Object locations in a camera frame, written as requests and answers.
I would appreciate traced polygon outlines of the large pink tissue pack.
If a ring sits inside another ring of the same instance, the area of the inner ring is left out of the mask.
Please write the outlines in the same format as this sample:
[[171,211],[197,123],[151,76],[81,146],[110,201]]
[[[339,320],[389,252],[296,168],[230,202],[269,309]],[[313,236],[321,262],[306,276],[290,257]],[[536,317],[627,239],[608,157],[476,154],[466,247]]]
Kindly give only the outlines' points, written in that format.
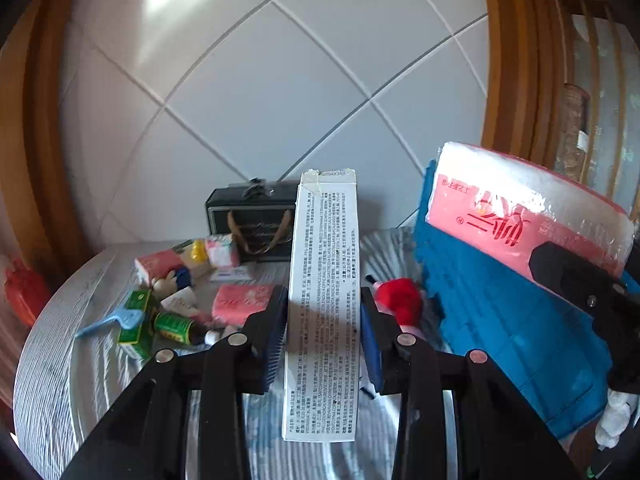
[[590,188],[511,155],[447,142],[428,196],[430,226],[530,278],[533,250],[552,242],[619,278],[634,224]]

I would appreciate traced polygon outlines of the pink pig plush red dress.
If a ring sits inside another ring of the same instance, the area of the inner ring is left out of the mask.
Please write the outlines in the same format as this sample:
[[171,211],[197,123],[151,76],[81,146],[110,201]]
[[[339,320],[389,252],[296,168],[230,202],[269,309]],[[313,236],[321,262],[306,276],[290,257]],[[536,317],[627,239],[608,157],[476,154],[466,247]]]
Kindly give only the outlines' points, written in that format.
[[373,299],[380,312],[393,315],[404,333],[425,338],[421,330],[424,301],[413,280],[394,278],[382,282],[368,274],[366,281],[372,286]]

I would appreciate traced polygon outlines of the tall white printed box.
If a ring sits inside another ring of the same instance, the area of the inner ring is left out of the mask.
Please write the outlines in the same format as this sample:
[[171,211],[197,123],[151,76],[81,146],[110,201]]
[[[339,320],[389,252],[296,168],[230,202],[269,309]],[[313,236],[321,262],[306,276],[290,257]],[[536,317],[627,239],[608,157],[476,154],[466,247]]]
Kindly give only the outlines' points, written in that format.
[[288,281],[284,440],[355,440],[360,302],[356,172],[307,170],[297,191]]

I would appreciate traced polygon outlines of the green medicine box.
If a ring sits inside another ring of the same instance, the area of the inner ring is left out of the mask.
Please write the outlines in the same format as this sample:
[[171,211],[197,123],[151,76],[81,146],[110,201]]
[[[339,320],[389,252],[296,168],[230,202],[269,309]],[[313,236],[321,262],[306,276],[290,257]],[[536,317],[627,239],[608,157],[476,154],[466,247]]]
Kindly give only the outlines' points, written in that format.
[[157,314],[158,303],[149,289],[138,289],[130,292],[124,303],[127,312],[141,315],[140,320],[131,328],[122,328],[117,345],[131,359],[146,361],[150,358],[153,347],[153,318]]

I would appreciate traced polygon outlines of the white gloved hand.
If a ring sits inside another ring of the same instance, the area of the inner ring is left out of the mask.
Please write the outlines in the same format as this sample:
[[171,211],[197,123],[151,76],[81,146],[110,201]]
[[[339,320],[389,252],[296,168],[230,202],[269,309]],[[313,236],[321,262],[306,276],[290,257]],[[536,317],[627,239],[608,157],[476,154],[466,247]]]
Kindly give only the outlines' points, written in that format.
[[594,432],[599,448],[615,448],[629,425],[639,420],[639,396],[608,389],[608,403]]

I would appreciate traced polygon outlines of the green glass bottle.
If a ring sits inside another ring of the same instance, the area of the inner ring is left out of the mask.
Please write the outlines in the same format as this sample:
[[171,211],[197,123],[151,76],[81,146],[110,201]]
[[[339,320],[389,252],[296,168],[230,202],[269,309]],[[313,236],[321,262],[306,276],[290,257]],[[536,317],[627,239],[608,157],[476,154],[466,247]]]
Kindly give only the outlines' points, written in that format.
[[157,313],[153,327],[160,336],[185,346],[204,344],[208,332],[207,327],[198,321],[172,312]]

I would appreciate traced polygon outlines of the white small bottle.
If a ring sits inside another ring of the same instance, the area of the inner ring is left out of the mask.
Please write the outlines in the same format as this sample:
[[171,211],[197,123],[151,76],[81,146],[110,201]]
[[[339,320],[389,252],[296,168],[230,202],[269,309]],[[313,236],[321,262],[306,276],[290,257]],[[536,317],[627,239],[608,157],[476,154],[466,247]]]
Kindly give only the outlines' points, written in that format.
[[212,346],[213,344],[216,344],[216,342],[221,341],[221,339],[237,333],[238,331],[239,327],[234,325],[227,325],[224,326],[224,328],[212,328],[206,332],[204,336],[204,344],[206,344],[206,346]]

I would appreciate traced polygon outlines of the small pink tissue pack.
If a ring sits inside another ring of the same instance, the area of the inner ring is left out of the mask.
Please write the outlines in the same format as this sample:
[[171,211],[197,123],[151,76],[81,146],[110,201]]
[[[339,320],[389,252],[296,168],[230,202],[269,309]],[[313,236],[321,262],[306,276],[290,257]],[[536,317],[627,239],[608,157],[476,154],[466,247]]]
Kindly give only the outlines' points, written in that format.
[[223,284],[212,305],[212,318],[224,325],[243,326],[247,318],[269,304],[273,285]]

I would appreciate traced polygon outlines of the small toy figure blue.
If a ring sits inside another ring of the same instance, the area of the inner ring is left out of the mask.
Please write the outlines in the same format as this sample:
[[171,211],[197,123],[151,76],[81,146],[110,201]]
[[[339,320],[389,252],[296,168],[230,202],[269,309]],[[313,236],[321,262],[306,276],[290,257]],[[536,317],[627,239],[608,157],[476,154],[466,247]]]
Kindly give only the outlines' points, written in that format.
[[191,273],[186,266],[171,270],[164,278],[152,279],[152,291],[158,299],[165,299],[181,289],[191,286]]

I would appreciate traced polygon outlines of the yellow cap bottle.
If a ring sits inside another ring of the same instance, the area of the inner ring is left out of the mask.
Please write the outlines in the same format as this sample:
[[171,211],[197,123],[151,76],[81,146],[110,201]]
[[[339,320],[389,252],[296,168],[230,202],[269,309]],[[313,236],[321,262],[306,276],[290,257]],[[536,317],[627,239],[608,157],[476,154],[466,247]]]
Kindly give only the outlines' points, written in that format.
[[189,270],[192,280],[197,280],[212,270],[206,254],[205,240],[202,238],[185,240],[174,246],[172,250]]

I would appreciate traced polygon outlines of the red plastic container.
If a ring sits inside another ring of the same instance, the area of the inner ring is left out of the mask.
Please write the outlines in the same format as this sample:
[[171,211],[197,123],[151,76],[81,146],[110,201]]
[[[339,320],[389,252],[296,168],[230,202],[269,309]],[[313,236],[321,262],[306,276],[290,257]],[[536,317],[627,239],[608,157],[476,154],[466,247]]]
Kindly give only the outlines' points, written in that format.
[[21,259],[13,259],[4,275],[6,300],[27,327],[34,326],[52,297],[48,284],[39,273],[25,266]]

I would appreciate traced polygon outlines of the white blue card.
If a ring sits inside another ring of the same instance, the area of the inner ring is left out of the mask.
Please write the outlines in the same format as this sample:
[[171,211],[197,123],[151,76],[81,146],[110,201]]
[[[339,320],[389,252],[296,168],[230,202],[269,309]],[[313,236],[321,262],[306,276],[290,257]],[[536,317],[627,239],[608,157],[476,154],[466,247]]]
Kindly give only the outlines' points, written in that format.
[[234,268],[218,268],[210,274],[212,282],[242,282],[254,278],[254,266],[235,266]]

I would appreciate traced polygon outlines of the floral pink tissue pack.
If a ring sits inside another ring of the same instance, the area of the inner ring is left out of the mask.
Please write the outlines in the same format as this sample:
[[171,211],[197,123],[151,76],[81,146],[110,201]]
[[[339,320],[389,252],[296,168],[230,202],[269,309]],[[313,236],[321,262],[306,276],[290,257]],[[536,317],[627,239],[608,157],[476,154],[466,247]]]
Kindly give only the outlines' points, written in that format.
[[232,234],[209,235],[205,239],[209,263],[216,269],[231,269],[240,265],[238,246]]

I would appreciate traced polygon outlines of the wooden chair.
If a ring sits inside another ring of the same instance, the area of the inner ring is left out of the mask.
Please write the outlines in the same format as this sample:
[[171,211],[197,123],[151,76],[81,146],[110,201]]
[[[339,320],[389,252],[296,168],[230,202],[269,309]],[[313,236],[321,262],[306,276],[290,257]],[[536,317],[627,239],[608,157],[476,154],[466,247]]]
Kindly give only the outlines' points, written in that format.
[[565,114],[554,169],[639,220],[639,46],[606,0],[558,0]]

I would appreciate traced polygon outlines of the black gift bag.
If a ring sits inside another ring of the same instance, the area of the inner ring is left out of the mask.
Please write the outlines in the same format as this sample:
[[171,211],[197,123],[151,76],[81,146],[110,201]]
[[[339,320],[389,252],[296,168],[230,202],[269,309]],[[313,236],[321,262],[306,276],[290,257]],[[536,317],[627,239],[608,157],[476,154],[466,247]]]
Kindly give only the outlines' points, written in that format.
[[288,261],[297,197],[295,182],[252,179],[215,188],[205,202],[209,233],[231,234],[242,261]]

